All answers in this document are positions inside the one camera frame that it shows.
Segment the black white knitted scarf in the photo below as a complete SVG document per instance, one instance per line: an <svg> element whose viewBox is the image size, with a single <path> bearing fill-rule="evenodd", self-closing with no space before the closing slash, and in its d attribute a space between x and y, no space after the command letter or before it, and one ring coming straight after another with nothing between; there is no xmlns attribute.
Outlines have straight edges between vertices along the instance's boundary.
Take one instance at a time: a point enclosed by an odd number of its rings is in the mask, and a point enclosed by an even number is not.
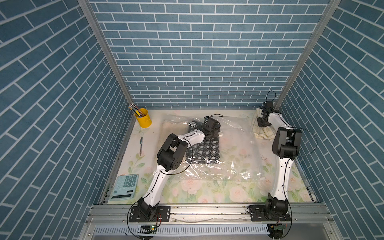
<svg viewBox="0 0 384 240"><path fill-rule="evenodd" d="M190 132L195 129L195 125L191 122ZM192 164L215 165L220 162L219 138L210 141L203 141L193 145L193 149L188 148L186 152L186 160Z"/></svg>

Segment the clear plastic vacuum bag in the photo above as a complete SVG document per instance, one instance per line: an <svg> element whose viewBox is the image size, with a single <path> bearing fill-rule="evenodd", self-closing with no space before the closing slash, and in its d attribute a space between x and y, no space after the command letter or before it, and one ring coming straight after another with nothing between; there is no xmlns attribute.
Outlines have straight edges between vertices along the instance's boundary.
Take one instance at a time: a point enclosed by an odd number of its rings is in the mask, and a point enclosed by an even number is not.
<svg viewBox="0 0 384 240"><path fill-rule="evenodd" d="M220 162L215 165L192 164L186 160L175 171L177 175L170 176L179 179L193 180L224 180L250 182L263 179L263 167L256 143L256 138L247 119L227 117L223 115L209 116L220 122L219 148ZM204 122L205 119L190 119Z"/></svg>

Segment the beige fluffy scarf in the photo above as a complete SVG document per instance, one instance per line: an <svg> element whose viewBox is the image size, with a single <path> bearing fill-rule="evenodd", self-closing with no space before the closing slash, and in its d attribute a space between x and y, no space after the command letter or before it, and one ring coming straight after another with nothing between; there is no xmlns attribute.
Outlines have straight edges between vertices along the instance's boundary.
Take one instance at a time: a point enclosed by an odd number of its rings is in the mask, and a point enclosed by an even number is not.
<svg viewBox="0 0 384 240"><path fill-rule="evenodd" d="M170 134L184 135L190 132L190 125L187 122L164 121L159 134L159 141L163 143Z"/></svg>

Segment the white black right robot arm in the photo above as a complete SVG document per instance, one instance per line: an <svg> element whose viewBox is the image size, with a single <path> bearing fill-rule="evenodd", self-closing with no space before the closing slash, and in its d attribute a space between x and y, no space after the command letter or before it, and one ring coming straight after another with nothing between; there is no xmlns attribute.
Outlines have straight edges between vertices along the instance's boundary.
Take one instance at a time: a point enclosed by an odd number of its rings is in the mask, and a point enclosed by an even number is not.
<svg viewBox="0 0 384 240"><path fill-rule="evenodd" d="M273 190L268 194L265 205L266 214L286 214L289 209L288 184L295 158L300 153L302 131L289 125L282 114L275 110L272 101L261 105L261 117L257 118L259 127L273 127L276 135L272 152L278 157L276 179Z"/></svg>

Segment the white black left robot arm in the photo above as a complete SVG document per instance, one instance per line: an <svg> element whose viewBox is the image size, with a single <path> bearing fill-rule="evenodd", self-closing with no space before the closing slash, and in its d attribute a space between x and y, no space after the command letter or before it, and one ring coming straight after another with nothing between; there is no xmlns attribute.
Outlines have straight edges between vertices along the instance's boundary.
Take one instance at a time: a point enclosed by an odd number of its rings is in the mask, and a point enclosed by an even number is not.
<svg viewBox="0 0 384 240"><path fill-rule="evenodd" d="M219 137L221 124L216 119L206 116L204 122L193 121L192 129L184 135L170 134L157 153L155 176L145 195L138 199L137 206L146 220L156 215L161 194L169 176L177 175L175 171L181 165L187 149L194 145Z"/></svg>

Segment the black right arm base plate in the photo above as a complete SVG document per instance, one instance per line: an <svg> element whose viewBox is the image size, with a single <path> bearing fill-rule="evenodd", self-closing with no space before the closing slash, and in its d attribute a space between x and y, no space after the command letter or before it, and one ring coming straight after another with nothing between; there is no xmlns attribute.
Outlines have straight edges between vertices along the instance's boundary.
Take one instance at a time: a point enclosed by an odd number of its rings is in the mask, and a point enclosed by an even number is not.
<svg viewBox="0 0 384 240"><path fill-rule="evenodd" d="M285 214L276 211L267 211L265 205L250 205L246 207L252 222L288 222L292 218L288 212Z"/></svg>

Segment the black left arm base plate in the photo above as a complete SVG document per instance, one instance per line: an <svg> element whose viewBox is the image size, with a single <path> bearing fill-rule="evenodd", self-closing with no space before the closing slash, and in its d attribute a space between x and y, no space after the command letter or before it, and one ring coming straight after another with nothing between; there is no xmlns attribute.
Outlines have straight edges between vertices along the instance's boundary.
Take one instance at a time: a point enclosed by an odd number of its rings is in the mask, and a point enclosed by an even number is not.
<svg viewBox="0 0 384 240"><path fill-rule="evenodd" d="M170 206L157 206L151 209L145 209L134 206L129 213L130 223L147 223L147 222L169 222L171 214Z"/></svg>

